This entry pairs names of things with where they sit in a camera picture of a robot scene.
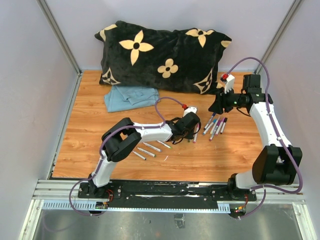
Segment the blue capped white marker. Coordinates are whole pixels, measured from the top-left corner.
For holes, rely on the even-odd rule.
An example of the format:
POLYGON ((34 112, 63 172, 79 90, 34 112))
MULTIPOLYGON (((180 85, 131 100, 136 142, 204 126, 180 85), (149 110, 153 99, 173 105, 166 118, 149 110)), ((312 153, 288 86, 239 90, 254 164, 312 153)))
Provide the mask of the blue capped white marker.
POLYGON ((138 152, 136 152, 136 151, 132 151, 132 153, 133 153, 133 154, 135 154, 136 156, 138 156, 139 158, 143 159, 144 161, 146 161, 146 160, 147 160, 147 158, 146 158, 146 157, 144 157, 143 155, 139 154, 139 153, 138 153, 138 152))

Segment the green capped white marker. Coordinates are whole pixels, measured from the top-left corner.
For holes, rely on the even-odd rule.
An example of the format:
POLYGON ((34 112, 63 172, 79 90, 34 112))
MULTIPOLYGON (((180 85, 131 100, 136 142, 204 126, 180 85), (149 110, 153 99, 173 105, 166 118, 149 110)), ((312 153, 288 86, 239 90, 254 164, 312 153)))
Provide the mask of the green capped white marker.
POLYGON ((141 151, 142 153, 145 153, 145 154, 147 154, 148 156, 151 156, 151 157, 153 157, 153 158, 155 158, 155 157, 157 156, 155 153, 152 153, 152 152, 150 152, 150 151, 148 151, 148 150, 145 150, 145 149, 143 149, 143 148, 138 147, 137 149, 138 149, 139 151, 141 151))

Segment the light blue capped marker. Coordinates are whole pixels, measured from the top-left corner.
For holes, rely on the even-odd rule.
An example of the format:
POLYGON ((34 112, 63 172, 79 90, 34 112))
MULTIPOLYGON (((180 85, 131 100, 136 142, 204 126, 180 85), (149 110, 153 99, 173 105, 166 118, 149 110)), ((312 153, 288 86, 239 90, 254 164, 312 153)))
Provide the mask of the light blue capped marker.
POLYGON ((159 153, 162 152, 162 150, 161 150, 160 148, 155 147, 155 146, 153 146, 153 145, 151 145, 151 144, 149 144, 149 143, 143 142, 143 144, 144 144, 146 147, 151 148, 151 149, 153 149, 153 150, 155 150, 155 151, 157 151, 157 152, 159 152, 159 153))

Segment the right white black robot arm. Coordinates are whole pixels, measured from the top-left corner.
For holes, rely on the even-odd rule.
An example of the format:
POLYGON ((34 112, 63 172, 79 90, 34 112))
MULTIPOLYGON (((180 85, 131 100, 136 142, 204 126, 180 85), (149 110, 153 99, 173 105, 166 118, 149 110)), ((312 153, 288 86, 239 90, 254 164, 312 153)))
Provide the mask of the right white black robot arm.
POLYGON ((225 73, 221 81, 224 87, 216 93, 215 101, 208 110, 221 115, 234 108, 245 108, 256 124, 263 146, 251 170, 234 173, 228 179, 227 196, 238 200, 245 190, 254 191, 265 187, 285 192, 282 186, 291 185, 295 179, 302 184, 299 172, 302 150, 294 147, 283 133, 275 116, 272 98, 267 90, 261 88, 261 76, 244 75, 239 93, 234 91, 233 75, 225 73))

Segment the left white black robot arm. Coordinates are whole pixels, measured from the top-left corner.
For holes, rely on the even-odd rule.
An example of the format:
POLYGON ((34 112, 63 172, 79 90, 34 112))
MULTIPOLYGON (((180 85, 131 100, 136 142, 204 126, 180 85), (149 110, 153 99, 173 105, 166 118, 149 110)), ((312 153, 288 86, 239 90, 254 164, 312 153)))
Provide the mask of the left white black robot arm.
POLYGON ((124 160, 140 143, 161 141, 178 142, 195 132, 201 125, 194 112, 157 124, 134 123, 129 117, 123 118, 102 136, 99 162, 88 178, 89 191, 96 198, 107 193, 107 185, 118 162, 124 160))

